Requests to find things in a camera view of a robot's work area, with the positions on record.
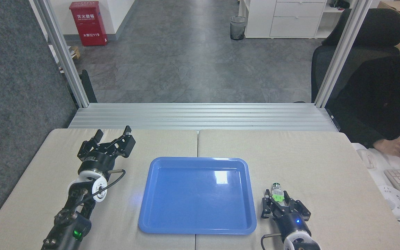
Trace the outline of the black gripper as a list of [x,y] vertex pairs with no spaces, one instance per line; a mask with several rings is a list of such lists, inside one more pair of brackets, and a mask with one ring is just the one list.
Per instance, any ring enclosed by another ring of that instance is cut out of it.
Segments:
[[281,233],[282,242],[292,233],[303,231],[311,237],[311,232],[306,225],[310,219],[311,212],[300,200],[292,199],[287,191],[284,191],[284,204],[288,207],[289,213],[281,215],[281,205],[276,201],[270,190],[266,189],[265,196],[262,198],[261,218],[276,219],[276,224]]
[[78,157],[84,157],[81,158],[79,174],[86,170],[95,170],[107,174],[108,171],[113,170],[117,156],[128,158],[135,146],[135,139],[131,132],[130,126],[126,126],[120,137],[111,142],[100,144],[100,152],[91,152],[91,150],[98,149],[98,143],[103,136],[102,130],[97,130],[94,137],[89,141],[83,141],[78,152]]

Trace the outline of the person's hand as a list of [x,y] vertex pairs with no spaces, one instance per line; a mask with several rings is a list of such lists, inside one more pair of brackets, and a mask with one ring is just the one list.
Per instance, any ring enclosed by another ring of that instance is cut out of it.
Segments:
[[394,140],[378,140],[373,143],[373,147],[386,155],[400,158],[400,137]]

